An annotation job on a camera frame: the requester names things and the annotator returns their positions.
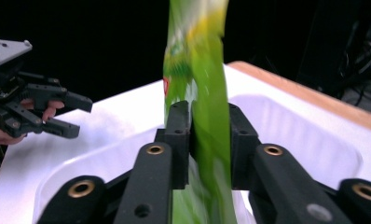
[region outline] green bag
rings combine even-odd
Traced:
[[[171,0],[163,65],[165,123],[187,100],[196,151],[189,185],[173,192],[173,223],[236,223],[230,182],[227,85],[221,37],[227,0]]]

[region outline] wooden edge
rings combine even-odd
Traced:
[[[286,91],[297,98],[319,106],[327,111],[339,115],[344,119],[353,121],[371,130],[371,112],[362,110],[361,108],[353,105],[346,104],[334,97],[325,95],[306,86],[302,86],[292,80],[277,76],[246,62],[236,61],[228,63],[227,65],[249,76],[258,78],[277,89]]]

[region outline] green plastic packaging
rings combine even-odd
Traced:
[[[227,0],[171,0],[163,65],[165,123],[169,107],[187,100],[195,160],[189,184],[173,192],[172,221],[237,223],[230,185],[230,139],[223,46]]]

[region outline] human hand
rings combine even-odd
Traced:
[[[21,101],[21,105],[25,109],[33,109],[34,108],[34,101],[32,99],[26,99]],[[49,101],[48,107],[43,113],[42,120],[46,121],[48,118],[52,118],[55,116],[57,109],[61,109],[64,107],[64,103],[61,101]],[[20,137],[14,138],[8,135],[7,133],[0,130],[0,145],[14,145],[19,143],[26,134],[23,134]]]

